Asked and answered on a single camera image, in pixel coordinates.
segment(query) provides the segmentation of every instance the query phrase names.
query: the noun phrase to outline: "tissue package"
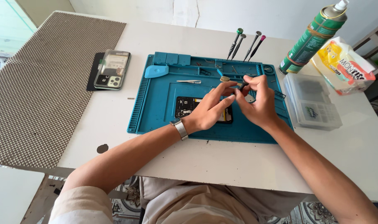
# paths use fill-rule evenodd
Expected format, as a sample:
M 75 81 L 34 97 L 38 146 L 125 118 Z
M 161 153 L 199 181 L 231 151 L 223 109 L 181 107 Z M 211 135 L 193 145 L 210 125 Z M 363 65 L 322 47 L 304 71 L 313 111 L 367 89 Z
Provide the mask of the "tissue package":
M 311 61 L 339 95 L 363 92 L 376 79 L 375 68 L 341 37 L 326 42 Z

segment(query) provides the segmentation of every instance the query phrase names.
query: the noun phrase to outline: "white nozzle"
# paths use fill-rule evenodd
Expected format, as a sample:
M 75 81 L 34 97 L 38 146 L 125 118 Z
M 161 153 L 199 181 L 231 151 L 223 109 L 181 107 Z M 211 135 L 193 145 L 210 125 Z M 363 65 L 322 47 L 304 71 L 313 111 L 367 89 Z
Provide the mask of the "white nozzle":
M 338 11 L 343 12 L 348 5 L 349 1 L 348 0 L 341 0 L 339 3 L 337 3 L 334 8 L 336 8 Z

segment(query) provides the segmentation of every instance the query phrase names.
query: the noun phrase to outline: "hand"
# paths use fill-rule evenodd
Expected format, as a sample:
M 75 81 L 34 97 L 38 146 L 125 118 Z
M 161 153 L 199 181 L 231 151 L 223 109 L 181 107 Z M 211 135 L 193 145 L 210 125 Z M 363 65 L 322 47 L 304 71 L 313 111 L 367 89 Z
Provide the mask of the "hand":
M 191 134 L 196 131 L 207 130 L 211 128 L 221 117 L 221 113 L 235 100 L 235 95 L 231 95 L 237 82 L 224 82 L 219 84 L 216 89 L 207 93 L 201 102 L 197 105 L 192 113 L 182 118 L 186 132 Z M 219 101 L 221 96 L 228 96 Z
M 265 75 L 254 78 L 245 75 L 244 80 L 249 84 L 244 87 L 243 92 L 235 89 L 236 102 L 248 120 L 268 131 L 269 127 L 280 120 L 275 111 L 275 92 L 268 88 Z M 252 104 L 244 99 L 250 90 L 257 92 L 256 101 Z

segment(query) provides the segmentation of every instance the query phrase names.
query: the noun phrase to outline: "blue silicone repair mat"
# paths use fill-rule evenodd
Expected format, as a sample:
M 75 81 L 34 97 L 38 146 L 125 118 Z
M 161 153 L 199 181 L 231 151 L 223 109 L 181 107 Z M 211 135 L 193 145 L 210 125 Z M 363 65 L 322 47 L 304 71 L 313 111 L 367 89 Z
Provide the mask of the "blue silicone repair mat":
M 169 73 L 147 79 L 145 70 L 150 65 L 168 65 Z M 144 134 L 169 124 L 175 119 L 178 96 L 203 98 L 221 83 L 221 75 L 217 69 L 224 76 L 240 83 L 243 82 L 245 74 L 250 76 L 265 74 L 268 86 L 276 93 L 276 113 L 292 128 L 273 65 L 156 52 L 154 55 L 148 55 L 127 132 Z M 201 80 L 201 84 L 179 83 L 177 80 Z M 250 94 L 256 97 L 256 92 L 251 91 Z M 208 130 L 189 135 L 189 138 L 276 144 L 271 135 L 247 120 L 236 101 L 232 104 L 232 113 L 231 124 L 216 123 Z

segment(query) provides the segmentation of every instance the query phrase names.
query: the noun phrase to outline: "wristwatch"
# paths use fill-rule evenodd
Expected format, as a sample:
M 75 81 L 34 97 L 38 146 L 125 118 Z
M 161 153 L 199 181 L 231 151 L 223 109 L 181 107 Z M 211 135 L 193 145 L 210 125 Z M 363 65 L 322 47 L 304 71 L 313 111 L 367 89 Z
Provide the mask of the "wristwatch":
M 182 141 L 188 138 L 188 134 L 187 134 L 186 129 L 183 126 L 182 120 L 180 118 L 176 118 L 176 119 L 170 121 L 170 124 L 174 125 L 178 129 L 178 132 L 181 135 Z

